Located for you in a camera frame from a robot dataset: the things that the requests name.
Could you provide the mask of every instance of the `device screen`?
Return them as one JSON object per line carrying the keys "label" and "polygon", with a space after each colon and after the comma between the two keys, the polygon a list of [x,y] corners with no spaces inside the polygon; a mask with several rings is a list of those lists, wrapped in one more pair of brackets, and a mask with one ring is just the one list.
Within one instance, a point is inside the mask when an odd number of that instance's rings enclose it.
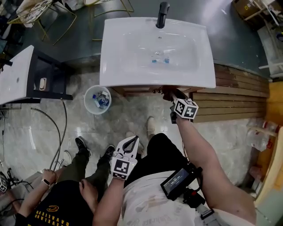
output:
{"label": "device screen", "polygon": [[175,187],[178,186],[179,183],[181,183],[189,173],[185,169],[181,169],[179,172],[177,172],[174,177],[171,178],[165,185],[164,188],[166,192],[169,194]]}

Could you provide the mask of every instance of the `black t-shirt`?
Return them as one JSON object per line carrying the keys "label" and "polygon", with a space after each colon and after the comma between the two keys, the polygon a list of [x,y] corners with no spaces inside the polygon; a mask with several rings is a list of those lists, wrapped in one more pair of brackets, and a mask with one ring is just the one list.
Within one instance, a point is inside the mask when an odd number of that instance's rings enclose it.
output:
{"label": "black t-shirt", "polygon": [[62,181],[25,218],[16,215],[15,226],[91,226],[93,213],[80,194],[79,183]]}

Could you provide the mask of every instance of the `tile floor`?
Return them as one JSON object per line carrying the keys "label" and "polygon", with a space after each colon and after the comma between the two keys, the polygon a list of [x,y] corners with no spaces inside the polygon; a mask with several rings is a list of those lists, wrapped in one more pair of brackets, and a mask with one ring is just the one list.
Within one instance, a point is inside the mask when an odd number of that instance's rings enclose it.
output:
{"label": "tile floor", "polygon": [[[117,145],[125,138],[127,131],[138,135],[147,146],[146,120],[154,116],[157,131],[164,132],[181,150],[181,137],[176,125],[170,121],[170,102],[161,94],[129,97],[113,97],[110,109],[103,115],[94,116],[84,107],[84,93],[92,85],[99,84],[99,68],[88,68],[70,77],[67,88],[73,94],[73,101],[65,101],[68,124],[61,150],[69,150],[72,156],[77,152],[75,138],[82,136],[92,150],[92,157],[86,169],[86,176],[96,170],[99,155],[108,144]],[[39,108],[49,114],[57,123],[61,133],[65,126],[65,114],[60,100],[43,99],[40,104],[23,104],[21,110],[7,113],[5,120],[4,150],[5,164],[22,179],[36,171],[48,168],[58,147],[55,126],[43,114],[31,110]],[[197,123],[195,127],[214,147],[220,163],[234,184],[240,184],[254,156],[251,147],[245,144],[248,119],[212,123]],[[3,160],[0,145],[0,159]]]}

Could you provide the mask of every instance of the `olive green pants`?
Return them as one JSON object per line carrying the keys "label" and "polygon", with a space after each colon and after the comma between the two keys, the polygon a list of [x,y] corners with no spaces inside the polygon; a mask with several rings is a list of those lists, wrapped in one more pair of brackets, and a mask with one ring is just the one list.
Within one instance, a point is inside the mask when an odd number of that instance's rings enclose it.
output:
{"label": "olive green pants", "polygon": [[[89,161],[89,152],[85,148],[81,148],[76,154],[72,163],[66,167],[58,178],[57,183],[62,181],[77,181],[80,182],[85,178],[85,168]],[[107,189],[107,181],[110,173],[109,159],[100,158],[97,163],[97,170],[86,180],[97,188],[98,201],[101,200],[105,190]]]}

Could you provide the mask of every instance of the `white t-shirt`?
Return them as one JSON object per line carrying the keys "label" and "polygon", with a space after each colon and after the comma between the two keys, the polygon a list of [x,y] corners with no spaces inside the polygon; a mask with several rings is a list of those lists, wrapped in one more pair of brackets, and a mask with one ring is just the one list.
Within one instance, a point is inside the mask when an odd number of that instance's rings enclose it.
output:
{"label": "white t-shirt", "polygon": [[[164,194],[160,184],[173,172],[151,174],[124,188],[122,217],[125,226],[204,225],[200,214],[183,204],[183,199],[168,200]],[[198,185],[191,184],[190,187],[197,189]],[[214,211],[231,226],[253,226],[248,221],[230,213],[216,209]]]}

